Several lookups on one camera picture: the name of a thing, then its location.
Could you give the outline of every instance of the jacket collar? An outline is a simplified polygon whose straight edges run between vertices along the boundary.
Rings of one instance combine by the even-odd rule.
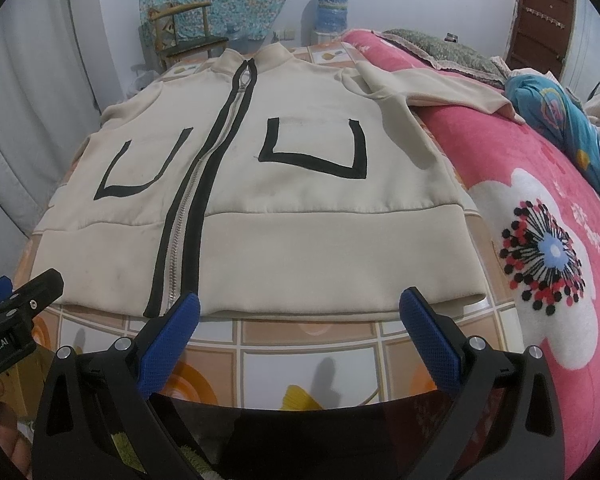
[[[293,58],[294,55],[280,43],[268,44],[267,46],[262,47],[257,51],[255,56],[253,56],[258,73],[279,67]],[[246,58],[242,54],[228,48],[222,53],[222,56],[213,63],[212,70],[233,75],[245,59]]]

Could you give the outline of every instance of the brown wooden door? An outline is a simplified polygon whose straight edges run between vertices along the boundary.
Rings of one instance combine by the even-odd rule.
[[[575,0],[518,0],[507,64],[560,77],[567,55]]]

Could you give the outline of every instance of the zipper slider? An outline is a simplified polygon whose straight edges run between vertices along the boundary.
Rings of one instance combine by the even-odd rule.
[[[247,85],[251,82],[251,71],[249,67],[244,69],[244,72],[240,74],[240,88],[238,88],[238,92],[244,92],[247,88]]]

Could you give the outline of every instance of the pink cloth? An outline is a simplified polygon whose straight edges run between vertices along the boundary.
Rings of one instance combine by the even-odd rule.
[[[423,65],[368,31],[350,31],[343,41],[384,70]],[[600,199],[567,158],[526,125],[459,106],[419,108],[417,113],[490,226],[503,268],[513,268],[508,278],[525,344],[541,346],[554,379],[568,478],[600,439]],[[564,241],[541,246],[545,265],[552,261],[551,251],[558,259],[577,254],[570,268],[576,272],[574,282],[582,279],[580,294],[574,285],[565,288],[568,281],[556,283],[551,294],[539,291],[538,282],[516,281],[516,273],[528,268],[512,256],[511,241],[526,244],[525,233],[532,228],[520,221],[527,226],[533,216],[547,220],[555,233],[551,239]],[[520,231],[513,232],[514,226]]]

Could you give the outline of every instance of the gray curtain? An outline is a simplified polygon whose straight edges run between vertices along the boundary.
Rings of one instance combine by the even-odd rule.
[[[0,8],[0,276],[13,275],[99,117],[69,0],[7,0]]]

